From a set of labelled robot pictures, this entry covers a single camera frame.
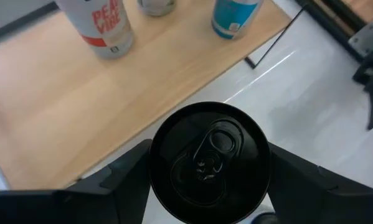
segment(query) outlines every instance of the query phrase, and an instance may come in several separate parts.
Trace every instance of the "white can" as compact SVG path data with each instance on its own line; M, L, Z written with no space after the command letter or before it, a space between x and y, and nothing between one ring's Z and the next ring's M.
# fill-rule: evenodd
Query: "white can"
M122 0L55 0L86 43L103 58L130 49L133 33Z
M175 0L138 0L144 13L150 16L163 16L175 8Z

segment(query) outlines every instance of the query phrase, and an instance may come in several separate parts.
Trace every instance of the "metal bracket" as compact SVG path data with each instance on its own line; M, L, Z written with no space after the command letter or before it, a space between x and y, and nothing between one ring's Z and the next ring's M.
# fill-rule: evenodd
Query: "metal bracket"
M348 40L349 45L365 57L373 51L373 20Z

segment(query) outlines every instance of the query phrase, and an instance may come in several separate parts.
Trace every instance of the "blue can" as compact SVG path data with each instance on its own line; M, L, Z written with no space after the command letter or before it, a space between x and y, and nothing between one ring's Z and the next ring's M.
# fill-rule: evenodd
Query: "blue can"
M243 35L251 24L263 0L217 0L211 24L215 32L234 39Z

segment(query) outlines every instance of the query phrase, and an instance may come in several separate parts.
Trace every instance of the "black can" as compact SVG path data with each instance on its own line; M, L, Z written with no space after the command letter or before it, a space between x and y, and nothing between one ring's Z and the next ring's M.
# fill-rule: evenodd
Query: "black can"
M172 114L149 150L154 193L186 223L237 223L263 200L270 183L267 139L243 111L202 102Z

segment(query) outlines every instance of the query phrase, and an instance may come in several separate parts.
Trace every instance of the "wooden tabletop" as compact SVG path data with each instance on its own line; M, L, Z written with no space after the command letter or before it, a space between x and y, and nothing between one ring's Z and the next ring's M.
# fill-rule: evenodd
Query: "wooden tabletop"
M365 22L373 20L373 0L342 0Z
M210 26L213 0L164 17L125 0L131 50L100 60L62 12L0 44L0 167L12 189L62 188L281 31L265 0L244 38Z

